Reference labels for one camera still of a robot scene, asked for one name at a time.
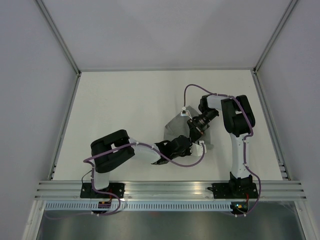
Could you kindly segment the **grey cloth napkin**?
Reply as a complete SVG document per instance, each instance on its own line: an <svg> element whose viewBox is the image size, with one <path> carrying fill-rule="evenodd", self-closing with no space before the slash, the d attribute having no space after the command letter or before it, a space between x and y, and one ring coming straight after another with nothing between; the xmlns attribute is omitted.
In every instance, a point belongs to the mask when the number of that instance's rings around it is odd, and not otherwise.
<svg viewBox="0 0 320 240"><path fill-rule="evenodd" d="M172 141L180 135L183 135L188 138L190 136L190 129L187 124L187 121L189 119L190 118L188 116L181 116L181 114L178 113L172 120L170 120L164 126L163 139ZM206 130L204 135L200 138L200 140L204 141L208 150L212 150L214 148L214 145L211 144L210 130Z"/></svg>

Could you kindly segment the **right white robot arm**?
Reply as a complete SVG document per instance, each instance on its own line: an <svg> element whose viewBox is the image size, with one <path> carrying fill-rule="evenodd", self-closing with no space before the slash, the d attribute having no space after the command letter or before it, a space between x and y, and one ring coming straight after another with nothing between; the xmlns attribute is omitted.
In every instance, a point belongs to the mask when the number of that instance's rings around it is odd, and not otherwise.
<svg viewBox="0 0 320 240"><path fill-rule="evenodd" d="M204 95L198 106L200 115L187 121L189 138L195 143L209 128L209 123L221 111L225 130L231 138L232 166L229 181L213 183L207 189L215 199L257 199L257 175L249 169L249 138L256 120L246 95L237 97L218 94Z"/></svg>

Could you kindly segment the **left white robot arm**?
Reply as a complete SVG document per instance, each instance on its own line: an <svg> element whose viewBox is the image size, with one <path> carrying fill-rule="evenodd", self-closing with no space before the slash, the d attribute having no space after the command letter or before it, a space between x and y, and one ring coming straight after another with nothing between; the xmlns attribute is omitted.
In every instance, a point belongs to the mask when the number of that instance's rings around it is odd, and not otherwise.
<svg viewBox="0 0 320 240"><path fill-rule="evenodd" d="M130 138L124 129L101 137L90 144L93 157L93 185L91 191L98 198L109 193L110 172L130 159L148 161L152 165L164 165L177 157L191 155L192 142L180 135L173 140L163 140L151 146Z"/></svg>

